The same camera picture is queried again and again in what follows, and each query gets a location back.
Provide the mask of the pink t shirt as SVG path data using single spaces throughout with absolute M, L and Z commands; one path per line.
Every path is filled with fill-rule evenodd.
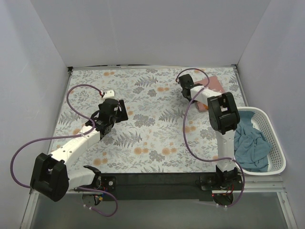
M 208 89 L 210 89 L 212 91 L 215 91 L 215 92 L 218 92 L 218 93 L 224 93 L 225 92 L 221 83 L 218 81 L 217 76 L 211 76 L 211 77 L 209 77 L 209 79 L 210 79 L 210 82 L 207 85 Z M 199 80 L 199 81 L 195 81 L 194 83 L 199 83 L 199 84 L 202 84 L 202 85 L 206 85 L 207 82 L 208 82 L 208 80 L 205 78 L 205 79 L 202 79 L 202 80 Z M 207 104 L 203 104 L 201 102 L 196 102 L 196 108 L 198 109 L 199 112 L 205 112 L 205 111 L 208 110 Z

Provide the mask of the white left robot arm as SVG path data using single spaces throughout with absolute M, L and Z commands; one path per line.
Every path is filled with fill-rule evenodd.
M 78 133 L 60 149 L 39 154 L 34 163 L 30 187 L 54 202 L 67 191 L 82 187 L 96 191 L 102 186 L 102 173 L 92 166 L 71 171 L 74 162 L 94 144 L 100 142 L 116 123 L 127 121 L 124 100 L 107 98 Z

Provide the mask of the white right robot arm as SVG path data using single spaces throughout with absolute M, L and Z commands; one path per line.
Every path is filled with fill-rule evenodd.
M 234 135 L 240 122 L 239 112 L 232 93 L 219 93 L 199 83 L 194 83 L 189 74 L 179 76 L 182 95 L 189 101 L 187 109 L 195 102 L 208 107 L 209 122 L 217 139 L 218 158 L 215 180 L 220 189 L 228 189 L 237 179 L 238 169 L 234 161 Z

